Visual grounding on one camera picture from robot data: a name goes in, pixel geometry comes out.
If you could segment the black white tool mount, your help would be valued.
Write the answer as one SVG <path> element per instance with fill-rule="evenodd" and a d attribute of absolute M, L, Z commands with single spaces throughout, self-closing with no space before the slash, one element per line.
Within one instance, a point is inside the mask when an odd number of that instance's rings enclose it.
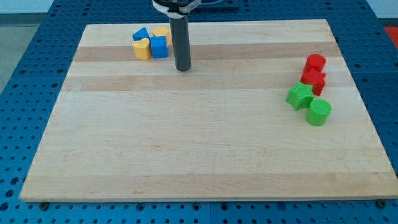
<path fill-rule="evenodd" d="M 167 16 L 185 16 L 197 8 L 201 0 L 153 0 L 153 7 Z"/>

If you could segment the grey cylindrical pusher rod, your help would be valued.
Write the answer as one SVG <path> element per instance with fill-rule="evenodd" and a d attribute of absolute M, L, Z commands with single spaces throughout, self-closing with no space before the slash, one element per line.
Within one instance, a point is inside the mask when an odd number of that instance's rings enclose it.
<path fill-rule="evenodd" d="M 188 16 L 169 19 L 174 50 L 175 67 L 180 72 L 191 68 L 191 53 L 188 30 Z"/>

